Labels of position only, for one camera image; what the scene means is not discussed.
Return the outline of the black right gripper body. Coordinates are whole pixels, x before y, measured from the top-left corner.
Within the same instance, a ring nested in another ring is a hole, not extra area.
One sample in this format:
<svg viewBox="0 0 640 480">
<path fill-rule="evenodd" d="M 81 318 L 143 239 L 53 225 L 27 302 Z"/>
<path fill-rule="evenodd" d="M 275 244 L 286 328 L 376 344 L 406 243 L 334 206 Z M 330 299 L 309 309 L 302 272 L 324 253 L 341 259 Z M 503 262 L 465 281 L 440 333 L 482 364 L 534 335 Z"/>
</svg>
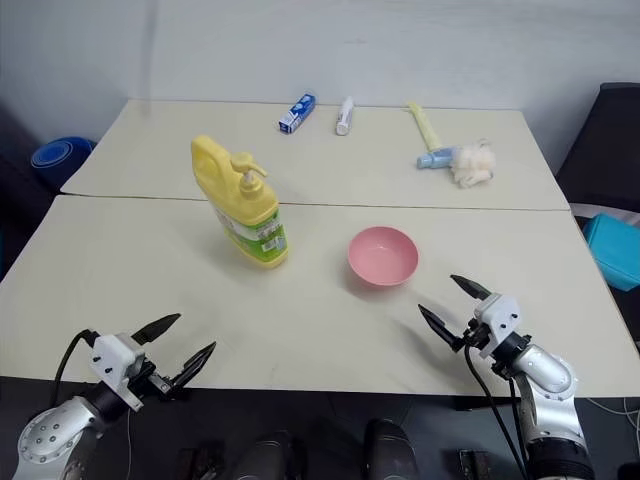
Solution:
<svg viewBox="0 0 640 480">
<path fill-rule="evenodd" d="M 490 326 L 480 320 L 470 319 L 467 328 L 463 332 L 461 347 L 476 348 L 480 351 L 481 357 L 488 357 L 492 353 L 489 349 L 490 343 Z"/>
</svg>

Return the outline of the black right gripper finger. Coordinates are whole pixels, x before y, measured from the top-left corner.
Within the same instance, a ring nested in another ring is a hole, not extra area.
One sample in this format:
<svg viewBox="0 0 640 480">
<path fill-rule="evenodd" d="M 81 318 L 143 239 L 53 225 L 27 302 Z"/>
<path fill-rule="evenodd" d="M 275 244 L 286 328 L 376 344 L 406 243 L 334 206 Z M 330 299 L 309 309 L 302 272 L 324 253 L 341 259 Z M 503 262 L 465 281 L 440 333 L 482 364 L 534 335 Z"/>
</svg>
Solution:
<svg viewBox="0 0 640 480">
<path fill-rule="evenodd" d="M 445 323 L 435 313 L 421 304 L 418 305 L 418 309 L 431 330 L 443 340 L 453 352 L 457 353 L 463 348 L 463 339 L 449 331 Z"/>
<path fill-rule="evenodd" d="M 469 296 L 480 301 L 487 299 L 492 292 L 479 283 L 461 275 L 451 274 L 450 278 Z"/>
</svg>

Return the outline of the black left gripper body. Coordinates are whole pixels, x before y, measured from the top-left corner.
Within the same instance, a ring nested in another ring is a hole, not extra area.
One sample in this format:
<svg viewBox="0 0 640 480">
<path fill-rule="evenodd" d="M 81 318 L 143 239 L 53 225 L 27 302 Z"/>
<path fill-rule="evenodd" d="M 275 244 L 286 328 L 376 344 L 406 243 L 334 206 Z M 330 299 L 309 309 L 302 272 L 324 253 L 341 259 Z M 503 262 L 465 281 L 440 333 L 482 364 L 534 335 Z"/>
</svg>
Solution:
<svg viewBox="0 0 640 480">
<path fill-rule="evenodd" d="M 174 377 L 162 376 L 156 365 L 148 359 L 142 362 L 139 373 L 130 381 L 130 391 L 139 399 L 159 398 L 175 400 L 183 396 L 182 390 L 189 382 L 189 371 L 182 369 Z"/>
</svg>

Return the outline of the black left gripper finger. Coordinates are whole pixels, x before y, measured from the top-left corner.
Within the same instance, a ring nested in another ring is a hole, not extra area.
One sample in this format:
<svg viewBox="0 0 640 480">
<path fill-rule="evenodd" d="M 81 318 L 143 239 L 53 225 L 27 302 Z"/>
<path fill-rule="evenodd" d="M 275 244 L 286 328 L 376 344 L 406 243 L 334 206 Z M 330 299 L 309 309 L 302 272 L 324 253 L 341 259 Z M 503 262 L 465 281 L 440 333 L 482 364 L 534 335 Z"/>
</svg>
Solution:
<svg viewBox="0 0 640 480">
<path fill-rule="evenodd" d="M 180 317 L 180 313 L 166 315 L 145 325 L 135 332 L 131 338 L 139 345 L 152 343 L 162 336 Z"/>
<path fill-rule="evenodd" d="M 214 341 L 188 359 L 184 363 L 182 371 L 171 380 L 172 386 L 174 388 L 186 386 L 204 368 L 216 346 L 217 342 Z"/>
</svg>

